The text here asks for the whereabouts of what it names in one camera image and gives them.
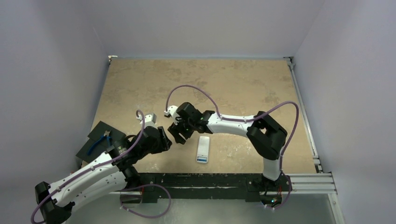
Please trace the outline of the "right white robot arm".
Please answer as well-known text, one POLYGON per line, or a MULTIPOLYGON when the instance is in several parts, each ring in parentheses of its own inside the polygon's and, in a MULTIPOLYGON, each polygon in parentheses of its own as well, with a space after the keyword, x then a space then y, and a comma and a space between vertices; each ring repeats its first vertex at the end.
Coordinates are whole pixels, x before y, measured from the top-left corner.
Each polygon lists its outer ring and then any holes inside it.
POLYGON ((263 186, 273 190, 280 185, 280 157, 288 133, 270 115, 263 111, 245 117, 217 114, 210 110, 200 112, 189 102, 169 106, 164 115, 173 120, 168 131, 178 144, 185 144, 194 132, 226 133, 248 138, 263 158, 263 186))

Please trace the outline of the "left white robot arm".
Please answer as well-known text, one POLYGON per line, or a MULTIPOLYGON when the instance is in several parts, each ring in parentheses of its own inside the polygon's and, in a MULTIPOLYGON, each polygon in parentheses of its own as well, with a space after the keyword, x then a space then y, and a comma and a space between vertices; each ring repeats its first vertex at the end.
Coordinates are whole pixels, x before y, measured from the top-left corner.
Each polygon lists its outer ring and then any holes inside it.
POLYGON ((35 186, 37 207, 30 217, 35 224, 40 212, 42 224, 63 224, 74 211, 113 191, 141 193, 163 186, 141 177, 134 164, 148 154, 168 151, 172 145, 162 126, 147 126, 136 136, 111 140, 109 147, 80 170, 57 182, 35 186))

